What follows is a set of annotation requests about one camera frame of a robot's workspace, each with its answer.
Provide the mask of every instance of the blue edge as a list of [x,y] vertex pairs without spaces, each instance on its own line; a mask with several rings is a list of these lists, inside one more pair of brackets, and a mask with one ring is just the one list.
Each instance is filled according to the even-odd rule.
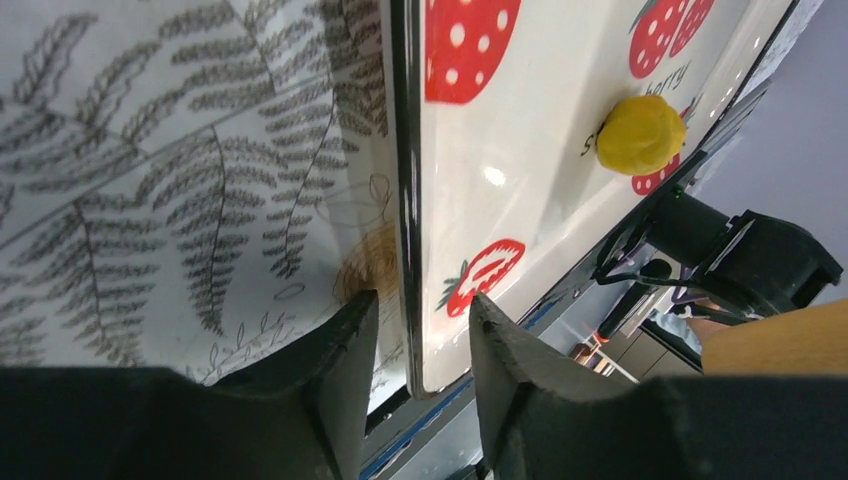
[[[533,328],[533,326],[536,325],[536,322],[538,322],[540,318],[542,318],[546,313],[548,313],[548,311],[553,308],[554,305],[559,303],[560,300],[562,300],[562,298],[558,298],[550,303],[547,303],[546,305],[543,305],[539,308],[539,310],[536,311],[535,314],[527,318],[527,320],[525,320],[521,326],[524,327],[525,330]],[[391,447],[387,448],[385,452],[380,454],[380,456],[377,457],[376,460],[371,462],[371,464],[368,465],[368,467],[366,467],[365,470],[363,470],[362,473],[359,474],[359,480],[368,480],[377,472],[379,472],[380,469],[383,468],[383,465],[386,464],[386,462],[388,462],[392,457],[394,457],[407,442],[412,440],[412,437],[414,437],[418,432],[420,432],[424,428],[424,426],[427,425],[431,420],[436,418],[436,416],[438,416],[439,413],[441,413],[441,411],[448,406],[448,404],[454,401],[454,399],[456,399],[459,395],[462,394],[462,392],[464,392],[468,387],[470,387],[471,381],[472,378],[468,378],[467,380],[465,380],[459,387],[457,387],[456,390],[453,391],[453,393],[445,397],[444,400],[439,402],[439,404],[436,405],[432,410],[430,410],[427,415],[425,415],[421,420],[416,422]]]

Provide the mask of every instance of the red strawberry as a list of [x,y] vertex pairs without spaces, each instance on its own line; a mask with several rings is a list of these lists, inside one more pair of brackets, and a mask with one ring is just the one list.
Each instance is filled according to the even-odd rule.
[[484,248],[469,264],[462,262],[459,277],[445,280],[442,300],[436,310],[447,305],[448,316],[458,317],[478,293],[489,293],[524,255],[524,244],[504,238]]
[[715,0],[695,0],[692,8],[686,13],[686,18],[683,19],[683,26],[674,37],[674,42],[671,45],[670,55],[674,57],[683,50],[683,47],[692,40],[692,37],[698,33],[698,29],[704,24],[710,9],[713,8]]
[[689,0],[648,0],[630,31],[630,73],[645,78],[659,65],[668,51]]
[[[692,115],[695,113],[695,107],[698,106],[698,103],[701,102],[701,97],[703,95],[699,95],[692,99],[692,102],[689,103],[689,106],[684,108],[682,112],[680,112],[680,118],[683,119],[685,123],[689,123],[689,119],[692,118]],[[659,172],[654,172],[650,175],[637,175],[630,179],[630,184],[633,186],[633,191],[636,192],[637,195],[645,196],[653,192],[660,184],[677,170],[677,167],[680,166],[680,154],[671,157],[671,161],[668,162],[668,165],[664,166],[662,170]]]
[[503,59],[521,0],[425,0],[424,98],[466,104]]
[[630,179],[633,186],[633,191],[636,195],[645,196],[654,191],[660,184],[677,170],[680,166],[680,154],[673,156],[668,165],[664,166],[659,172],[654,172],[650,175],[637,175]]

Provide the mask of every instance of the glossy white surface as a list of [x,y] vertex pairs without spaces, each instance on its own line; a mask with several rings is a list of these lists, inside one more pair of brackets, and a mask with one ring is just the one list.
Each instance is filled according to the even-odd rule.
[[[454,20],[437,12],[440,2],[452,1],[422,2],[422,21],[429,14],[452,27]],[[672,3],[686,9],[684,26],[688,9],[703,6]],[[642,198],[636,182],[602,168],[592,148],[591,136],[612,106],[648,91],[679,111],[700,98],[688,122],[685,158],[727,106],[790,3],[717,0],[682,51],[666,54],[653,73],[637,79],[628,66],[628,31],[642,0],[523,2],[509,20],[514,30],[500,65],[479,94],[464,104],[444,103],[428,101],[422,89],[424,390],[440,390],[469,365],[467,309],[456,298],[440,307],[445,281],[459,277],[460,296],[489,290],[519,318]],[[656,35],[659,27],[650,28],[652,39],[667,41]],[[479,45],[466,34],[459,43],[475,41]],[[433,50],[426,42],[421,48],[427,62]],[[453,70],[476,77],[474,69],[472,60]],[[432,81],[427,75],[422,68],[422,84]],[[459,84],[447,73],[445,80]],[[512,241],[498,244],[502,239]],[[523,254],[515,242],[524,245]],[[478,255],[493,244],[492,252]],[[460,313],[450,316],[451,308]]]

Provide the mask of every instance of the gray wall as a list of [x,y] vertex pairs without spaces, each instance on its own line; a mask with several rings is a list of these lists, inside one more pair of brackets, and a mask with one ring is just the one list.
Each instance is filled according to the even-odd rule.
[[[826,0],[698,197],[806,228],[848,266],[848,1]],[[848,279],[817,303],[848,296]]]

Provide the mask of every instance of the yellow ball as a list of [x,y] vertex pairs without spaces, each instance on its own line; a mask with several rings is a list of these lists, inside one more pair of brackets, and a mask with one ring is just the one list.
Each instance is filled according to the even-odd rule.
[[619,102],[598,135],[598,160],[625,175],[650,175],[680,152],[686,124],[659,95]]

